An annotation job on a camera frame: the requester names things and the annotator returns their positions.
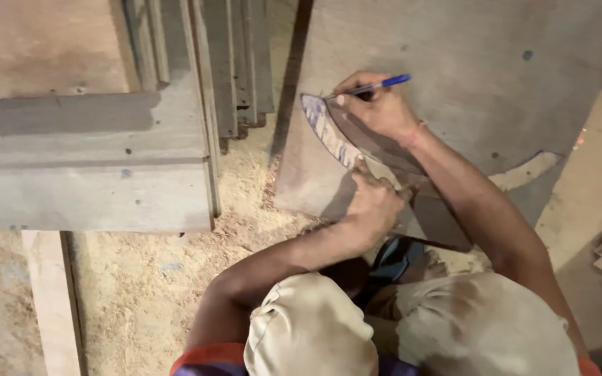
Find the wooden strip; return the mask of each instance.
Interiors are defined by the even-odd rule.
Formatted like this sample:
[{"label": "wooden strip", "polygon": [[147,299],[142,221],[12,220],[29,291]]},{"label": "wooden strip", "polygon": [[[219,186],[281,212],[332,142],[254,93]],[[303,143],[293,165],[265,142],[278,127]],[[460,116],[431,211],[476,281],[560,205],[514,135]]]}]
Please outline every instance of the wooden strip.
[{"label": "wooden strip", "polygon": [[264,0],[244,0],[249,11],[248,30],[253,54],[254,87],[258,113],[272,113],[273,80],[271,76],[271,48],[268,36],[268,18]]},{"label": "wooden strip", "polygon": [[206,85],[212,82],[213,98],[219,98],[213,101],[218,136],[231,139],[238,135],[238,127],[230,0],[194,0],[193,3],[201,76]]},{"label": "wooden strip", "polygon": [[0,0],[0,98],[139,90],[119,0]]},{"label": "wooden strip", "polygon": [[124,4],[142,89],[148,92],[155,91],[158,78],[148,3],[146,0],[125,0]]},{"label": "wooden strip", "polygon": [[252,86],[252,54],[249,49],[249,38],[246,38],[244,0],[230,0],[230,2],[233,79],[236,84],[236,116],[239,124],[253,126],[257,122],[257,108]]},{"label": "wooden strip", "polygon": [[169,58],[167,57],[167,46],[164,38],[164,24],[162,20],[161,0],[149,0],[150,19],[153,30],[153,47],[155,48],[155,66],[157,78],[163,82],[171,82],[169,73]]},{"label": "wooden strip", "polygon": [[80,376],[82,343],[71,264],[62,233],[22,231],[48,376]]},{"label": "wooden strip", "polygon": [[[198,64],[197,54],[197,39],[199,38],[198,32],[195,30],[199,29],[198,25],[193,27],[191,21],[191,9],[190,3],[186,0],[180,0],[180,8],[183,19],[183,29],[185,30],[185,40],[187,41],[187,50],[189,57],[189,64],[195,69],[191,69],[191,72],[195,75],[196,90],[202,93],[203,102],[203,115],[205,124],[205,136],[207,141],[207,147],[210,150],[210,156],[207,159],[207,169],[205,170],[207,191],[209,193],[209,209],[212,214],[211,220],[214,217],[219,217],[222,214],[222,206],[219,198],[219,144],[217,140],[217,125],[215,124],[215,98],[213,97],[213,85],[210,79],[210,66],[208,70],[204,69],[204,65]],[[201,30],[201,37],[205,40],[205,29]]]}]

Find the wooden panel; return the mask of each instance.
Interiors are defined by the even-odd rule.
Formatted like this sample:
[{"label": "wooden panel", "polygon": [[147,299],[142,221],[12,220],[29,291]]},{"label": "wooden panel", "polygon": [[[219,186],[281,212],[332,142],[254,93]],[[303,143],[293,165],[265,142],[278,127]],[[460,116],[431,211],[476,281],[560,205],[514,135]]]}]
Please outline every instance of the wooden panel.
[{"label": "wooden panel", "polygon": [[204,162],[0,169],[0,228],[211,229]]},{"label": "wooden panel", "polygon": [[147,0],[125,0],[129,30],[136,58],[138,77],[143,90],[157,90],[157,67],[151,28],[150,4]]},{"label": "wooden panel", "polygon": [[139,90],[118,0],[0,0],[0,98]]},{"label": "wooden panel", "polygon": [[153,46],[155,47],[157,79],[163,82],[171,82],[166,39],[164,38],[164,21],[162,17],[161,1],[162,0],[150,0],[150,26],[153,32]]},{"label": "wooden panel", "polygon": [[272,113],[273,82],[271,76],[271,48],[268,37],[268,19],[265,0],[244,0],[249,12],[248,36],[252,49],[257,112]]},{"label": "wooden panel", "polygon": [[22,231],[48,376],[80,376],[82,346],[73,278],[63,235]]},{"label": "wooden panel", "polygon": [[246,37],[244,0],[231,2],[231,37],[233,41],[233,80],[236,85],[236,116],[239,124],[252,126],[257,122],[257,98],[252,83],[252,51]]},{"label": "wooden panel", "polygon": [[206,83],[212,82],[213,98],[219,98],[214,101],[218,134],[230,139],[237,135],[231,3],[230,0],[193,0],[193,3],[201,75]]},{"label": "wooden panel", "polygon": [[159,93],[0,100],[0,165],[205,157],[193,80],[187,72]]},{"label": "wooden panel", "polygon": [[[411,73],[401,90],[418,115],[486,175],[540,150],[565,156],[602,87],[602,1],[550,8],[535,1],[316,0],[303,58],[276,205],[338,216],[354,186],[309,127],[298,94],[328,93],[356,70]],[[510,192],[529,221],[562,166]],[[446,224],[429,220],[434,214],[415,209],[403,232],[439,234],[432,240],[443,242],[448,235],[438,230]]]},{"label": "wooden panel", "polygon": [[[190,65],[196,67],[197,91],[201,91],[203,103],[203,115],[205,124],[205,134],[209,156],[207,158],[210,169],[207,171],[207,183],[209,190],[209,203],[211,204],[211,213],[214,218],[222,214],[222,204],[219,196],[219,176],[220,176],[220,149],[219,135],[217,127],[217,117],[215,109],[215,95],[213,90],[212,68],[210,66],[210,56],[207,48],[207,35],[205,23],[197,20],[197,15],[201,12],[200,3],[193,1],[180,2],[180,10],[183,19],[183,29],[185,30],[188,56]],[[169,23],[171,15],[166,17]]]}]

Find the sawdust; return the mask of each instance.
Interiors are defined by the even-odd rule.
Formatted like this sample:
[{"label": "sawdust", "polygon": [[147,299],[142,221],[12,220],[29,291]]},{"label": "sawdust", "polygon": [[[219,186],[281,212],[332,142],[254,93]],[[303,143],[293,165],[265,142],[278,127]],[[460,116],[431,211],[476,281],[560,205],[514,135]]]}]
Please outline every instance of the sawdust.
[{"label": "sawdust", "polygon": [[0,375],[45,374],[20,233],[0,231]]}]

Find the wooden board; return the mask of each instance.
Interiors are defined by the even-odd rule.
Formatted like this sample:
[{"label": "wooden board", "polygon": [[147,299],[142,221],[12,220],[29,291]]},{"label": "wooden board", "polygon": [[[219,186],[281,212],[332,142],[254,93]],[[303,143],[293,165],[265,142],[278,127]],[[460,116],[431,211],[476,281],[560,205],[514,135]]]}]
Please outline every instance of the wooden board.
[{"label": "wooden board", "polygon": [[249,12],[248,37],[252,50],[254,88],[258,113],[273,113],[273,82],[268,19],[264,0],[244,0]]},{"label": "wooden board", "polygon": [[63,234],[57,231],[22,231],[29,281],[41,333],[48,376],[80,376],[82,359],[80,323],[73,277]]},{"label": "wooden board", "polygon": [[212,68],[210,65],[210,56],[206,48],[208,43],[207,30],[204,22],[197,21],[197,16],[201,12],[201,4],[199,1],[193,1],[192,3],[181,1],[180,9],[183,19],[183,29],[185,30],[185,37],[187,40],[190,66],[195,67],[193,71],[196,74],[196,89],[197,91],[201,91],[206,143],[209,150],[207,162],[210,166],[210,170],[207,173],[207,183],[211,213],[213,217],[216,218],[222,214],[222,204],[219,196],[221,155],[219,149],[219,131],[217,127]]},{"label": "wooden board", "polygon": [[[486,175],[540,150],[566,156],[602,87],[602,1],[564,0],[552,8],[535,1],[316,0],[277,178],[278,207],[329,218],[345,212],[354,184],[307,124],[298,94],[328,93],[362,69],[411,73],[401,89],[417,114]],[[508,193],[531,223],[562,168]],[[401,232],[444,244],[457,239],[424,206],[415,202]]]},{"label": "wooden board", "polygon": [[0,98],[140,90],[118,0],[0,0]]},{"label": "wooden board", "polygon": [[210,230],[202,160],[0,169],[0,228]]},{"label": "wooden board", "polygon": [[236,121],[236,85],[234,84],[233,43],[231,38],[230,0],[193,0],[197,29],[196,48],[203,82],[212,83],[215,122],[219,137],[238,134]]},{"label": "wooden board", "polygon": [[138,77],[143,90],[157,90],[158,77],[153,31],[151,27],[151,7],[147,0],[125,0],[129,33],[131,36]]},{"label": "wooden board", "polygon": [[155,48],[155,67],[157,79],[171,82],[169,73],[169,58],[167,56],[166,38],[164,37],[164,20],[162,16],[162,0],[150,0],[150,26],[153,33]]},{"label": "wooden board", "polygon": [[245,0],[231,2],[231,37],[233,42],[233,81],[236,85],[236,116],[239,124],[257,122],[257,98],[252,75],[252,51],[246,37]]}]

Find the man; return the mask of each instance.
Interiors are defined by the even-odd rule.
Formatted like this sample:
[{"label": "man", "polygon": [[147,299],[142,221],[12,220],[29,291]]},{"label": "man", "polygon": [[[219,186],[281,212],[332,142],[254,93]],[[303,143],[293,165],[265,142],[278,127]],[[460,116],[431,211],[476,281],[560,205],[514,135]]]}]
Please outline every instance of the man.
[{"label": "man", "polygon": [[172,375],[600,375],[545,245],[506,195],[440,141],[396,87],[368,102],[345,94],[386,78],[354,73],[334,90],[338,104],[409,150],[495,273],[387,286],[362,311],[314,272],[372,248],[409,199],[359,159],[345,218],[211,282]]}]

